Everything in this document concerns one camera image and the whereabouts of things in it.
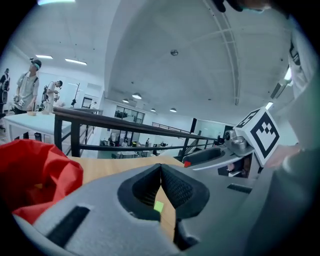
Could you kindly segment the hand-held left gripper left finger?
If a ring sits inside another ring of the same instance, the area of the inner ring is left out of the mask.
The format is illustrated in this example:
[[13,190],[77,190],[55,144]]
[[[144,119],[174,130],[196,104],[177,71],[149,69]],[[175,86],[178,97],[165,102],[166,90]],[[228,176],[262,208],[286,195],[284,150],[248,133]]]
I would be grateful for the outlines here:
[[175,256],[160,213],[144,202],[160,186],[161,165],[95,179],[45,210],[34,223],[14,220],[46,256]]

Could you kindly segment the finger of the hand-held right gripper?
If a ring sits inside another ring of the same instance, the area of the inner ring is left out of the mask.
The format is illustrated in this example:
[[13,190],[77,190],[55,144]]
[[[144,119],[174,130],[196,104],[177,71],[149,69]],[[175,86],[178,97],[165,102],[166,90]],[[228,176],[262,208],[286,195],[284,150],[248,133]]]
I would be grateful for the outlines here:
[[198,165],[214,159],[218,159],[225,155],[225,151],[217,147],[211,147],[204,150],[199,150],[197,152],[191,153],[184,156],[182,162],[185,165]]
[[193,165],[191,169],[194,171],[204,171],[204,170],[211,170],[211,169],[216,170],[218,168],[225,167],[228,164],[237,162],[252,153],[253,151],[251,150],[249,152],[246,152],[245,154],[241,154],[240,156],[237,156],[235,153],[229,150],[229,151],[226,151],[226,153],[223,156],[201,163],[201,164]]

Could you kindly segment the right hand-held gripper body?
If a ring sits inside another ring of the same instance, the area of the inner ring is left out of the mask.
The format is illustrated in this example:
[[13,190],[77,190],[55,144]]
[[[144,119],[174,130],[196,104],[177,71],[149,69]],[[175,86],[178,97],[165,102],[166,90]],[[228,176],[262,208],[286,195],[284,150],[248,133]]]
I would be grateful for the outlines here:
[[280,139],[278,127],[265,107],[251,111],[239,124],[224,134],[224,144],[240,160],[248,160],[246,177],[259,176],[276,150]]

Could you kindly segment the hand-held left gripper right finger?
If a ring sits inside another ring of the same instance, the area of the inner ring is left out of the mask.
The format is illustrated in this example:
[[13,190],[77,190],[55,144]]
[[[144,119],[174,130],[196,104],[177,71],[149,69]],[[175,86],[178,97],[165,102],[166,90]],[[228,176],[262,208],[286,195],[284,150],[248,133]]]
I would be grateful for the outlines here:
[[221,176],[211,170],[161,165],[161,185],[175,209],[175,242],[162,238],[165,252],[243,252],[253,221],[244,207],[260,178]]

